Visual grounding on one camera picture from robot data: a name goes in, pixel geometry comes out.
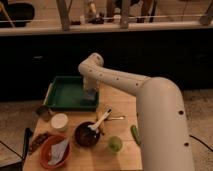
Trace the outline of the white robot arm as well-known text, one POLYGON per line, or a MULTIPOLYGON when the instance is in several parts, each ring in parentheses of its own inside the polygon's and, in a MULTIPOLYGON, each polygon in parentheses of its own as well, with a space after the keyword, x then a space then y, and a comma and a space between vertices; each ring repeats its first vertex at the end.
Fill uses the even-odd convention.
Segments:
POLYGON ((136 97, 143 171, 195 171, 183 97, 174 82, 107 69, 97 53, 78 71, 85 90, 101 82, 136 97))

